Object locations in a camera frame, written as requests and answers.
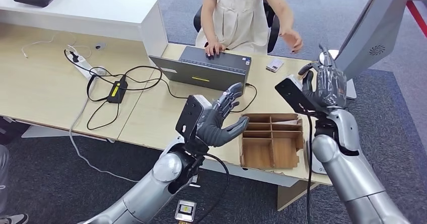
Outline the person's right hand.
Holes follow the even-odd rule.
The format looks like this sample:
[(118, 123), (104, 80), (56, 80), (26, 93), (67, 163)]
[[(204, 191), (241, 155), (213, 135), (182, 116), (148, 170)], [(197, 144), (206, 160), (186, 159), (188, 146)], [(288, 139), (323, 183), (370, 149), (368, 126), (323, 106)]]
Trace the person's right hand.
[(226, 47), (219, 42), (207, 42), (204, 49), (207, 57), (213, 57), (225, 51)]

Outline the person's left hand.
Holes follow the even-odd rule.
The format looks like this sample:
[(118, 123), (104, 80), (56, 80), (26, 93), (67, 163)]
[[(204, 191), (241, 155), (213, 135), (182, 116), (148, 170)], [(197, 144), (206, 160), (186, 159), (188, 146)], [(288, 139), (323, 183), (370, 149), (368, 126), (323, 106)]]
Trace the person's left hand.
[(279, 33), (280, 37), (287, 44), (291, 53), (298, 53), (303, 47), (303, 40), (298, 32), (293, 29), (284, 29)]

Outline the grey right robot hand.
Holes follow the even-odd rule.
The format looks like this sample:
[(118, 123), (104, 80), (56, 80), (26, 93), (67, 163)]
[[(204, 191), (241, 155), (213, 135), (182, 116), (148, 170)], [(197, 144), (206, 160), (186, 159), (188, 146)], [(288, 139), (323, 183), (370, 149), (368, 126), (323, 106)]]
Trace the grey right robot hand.
[(328, 48), (319, 44), (323, 60), (313, 61), (302, 67), (298, 76), (302, 79), (303, 94), (322, 108), (344, 108), (346, 105), (345, 74), (336, 66)]

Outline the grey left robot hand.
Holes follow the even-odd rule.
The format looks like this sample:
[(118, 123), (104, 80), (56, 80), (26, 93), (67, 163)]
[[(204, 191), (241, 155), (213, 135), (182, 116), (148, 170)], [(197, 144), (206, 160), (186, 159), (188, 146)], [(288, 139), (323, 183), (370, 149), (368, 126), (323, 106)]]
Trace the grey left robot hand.
[(243, 133), (249, 124), (247, 116), (241, 116), (236, 123), (223, 128), (223, 122), (239, 105), (237, 99), (243, 95), (243, 84), (231, 85), (222, 95), (212, 102), (203, 124), (198, 128), (196, 136), (207, 146), (223, 146)]

